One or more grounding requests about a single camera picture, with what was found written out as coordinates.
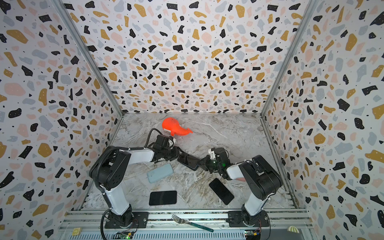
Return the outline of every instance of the metal corner post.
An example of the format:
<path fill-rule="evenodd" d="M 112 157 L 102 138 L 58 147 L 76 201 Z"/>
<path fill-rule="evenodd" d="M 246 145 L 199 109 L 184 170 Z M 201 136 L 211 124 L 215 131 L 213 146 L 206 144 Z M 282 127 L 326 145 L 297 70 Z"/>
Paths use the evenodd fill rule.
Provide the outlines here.
<path fill-rule="evenodd" d="M 283 80 L 283 76 L 288 69 L 289 63 L 291 62 L 293 55 L 295 54 L 295 51 L 299 45 L 301 37 L 303 36 L 305 30 L 307 29 L 308 22 L 310 21 L 318 2 L 319 2 L 319 0 L 309 0 L 307 8 L 304 11 L 303 19 L 302 19 L 302 21 L 301 21 L 301 23 L 297 29 L 297 33 L 296 33 L 295 37 L 293 38 L 292 44 L 288 49 L 288 52 L 285 56 L 285 59 L 283 61 L 282 66 L 281 66 L 281 69 L 280 69 L 279 73 L 277 74 L 276 80 L 272 85 L 272 88 L 271 88 L 270 93 L 268 94 L 267 100 L 265 101 L 265 104 L 264 104 L 263 109 L 261 111 L 262 117 L 265 116 L 265 114 L 267 113 L 268 107 L 273 100 L 273 96 L 277 92 L 277 89 Z"/>
<path fill-rule="evenodd" d="M 94 59 L 89 53 L 88 48 L 83 42 L 80 33 L 78 32 L 75 24 L 73 23 L 69 13 L 65 9 L 62 0 L 51 0 L 51 3 L 54 6 L 56 12 L 59 14 L 61 19 L 63 20 L 67 30 L 70 32 L 71 36 L 73 37 L 73 40 L 75 41 L 76 45 L 79 47 L 80 52 L 82 53 L 86 62 L 89 64 L 89 67 L 95 73 L 96 77 L 99 79 L 99 83 L 102 86 L 104 93 L 109 98 L 112 106 L 115 108 L 117 114 L 119 115 L 119 118 L 121 119 L 123 116 L 123 112 L 120 109 L 119 103 L 117 102 L 116 98 L 113 96 L 111 90 L 109 89 L 108 84 L 104 81 L 104 76 L 101 74 Z"/>

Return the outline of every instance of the terrazzo wall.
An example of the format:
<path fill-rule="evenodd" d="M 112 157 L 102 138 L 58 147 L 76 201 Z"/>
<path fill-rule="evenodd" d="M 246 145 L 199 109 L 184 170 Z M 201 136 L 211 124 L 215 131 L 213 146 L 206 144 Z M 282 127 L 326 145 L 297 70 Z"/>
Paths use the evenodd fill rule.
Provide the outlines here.
<path fill-rule="evenodd" d="M 307 0 L 65 0 L 124 112 L 260 112 Z"/>
<path fill-rule="evenodd" d="M 384 239 L 383 11 L 319 1 L 265 116 L 319 239 Z"/>
<path fill-rule="evenodd" d="M 53 239 L 118 118 L 49 1 L 0 7 L 0 239 Z"/>

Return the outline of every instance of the green fork handle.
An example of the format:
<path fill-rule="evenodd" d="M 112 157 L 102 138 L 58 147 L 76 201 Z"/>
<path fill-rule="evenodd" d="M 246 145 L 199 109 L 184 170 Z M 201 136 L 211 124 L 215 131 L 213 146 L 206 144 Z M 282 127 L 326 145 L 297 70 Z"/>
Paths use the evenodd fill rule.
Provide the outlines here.
<path fill-rule="evenodd" d="M 198 228 L 200 228 L 200 229 L 207 230 L 207 231 L 209 231 L 209 232 L 213 232 L 213 231 L 214 231 L 212 228 L 205 227 L 205 226 L 199 225 L 199 224 L 197 224 L 197 223 L 189 222 L 188 224 L 191 225 L 191 226 L 194 226 L 194 227 L 198 227 Z"/>

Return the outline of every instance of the orange whale toy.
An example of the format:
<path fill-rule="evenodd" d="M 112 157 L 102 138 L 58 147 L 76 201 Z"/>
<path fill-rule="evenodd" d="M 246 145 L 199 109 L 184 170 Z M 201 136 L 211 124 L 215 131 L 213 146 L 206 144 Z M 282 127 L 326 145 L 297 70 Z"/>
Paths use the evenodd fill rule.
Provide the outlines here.
<path fill-rule="evenodd" d="M 189 128 L 182 128 L 179 122 L 174 118 L 164 119 L 162 127 L 165 131 L 170 132 L 171 136 L 175 136 L 175 134 L 179 136 L 185 136 L 187 134 L 193 133 Z"/>

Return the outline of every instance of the marble surface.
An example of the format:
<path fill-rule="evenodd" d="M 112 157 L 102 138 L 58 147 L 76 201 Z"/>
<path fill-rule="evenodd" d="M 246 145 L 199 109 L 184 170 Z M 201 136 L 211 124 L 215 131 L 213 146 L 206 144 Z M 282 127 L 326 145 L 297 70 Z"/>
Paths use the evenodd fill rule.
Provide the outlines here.
<path fill-rule="evenodd" d="M 276 164 L 267 143 L 261 121 L 257 115 L 239 114 L 127 114 L 113 142 L 114 146 L 142 147 L 148 132 L 155 127 L 162 130 L 165 118 L 177 119 L 184 128 L 190 128 L 193 134 L 175 136 L 175 145 L 185 152 L 203 158 L 212 147 L 224 147 L 232 163 L 249 160 L 262 155 L 276 170 Z M 150 143 L 155 141 L 153 132 Z M 170 163 L 174 173 L 155 183 L 149 183 L 147 172 Z M 235 198 L 225 205 L 210 189 L 209 183 L 215 178 L 230 190 Z M 134 209 L 239 209 L 250 195 L 246 182 L 225 180 L 217 173 L 210 174 L 202 169 L 192 171 L 176 160 L 172 162 L 152 162 L 130 165 L 123 182 L 126 196 Z M 177 191 L 175 205 L 149 206 L 149 195 L 154 191 Z M 266 203 L 265 208 L 293 208 L 291 197 L 284 188 Z M 83 209 L 105 209 L 107 204 L 100 191 L 93 186 L 83 205 Z"/>

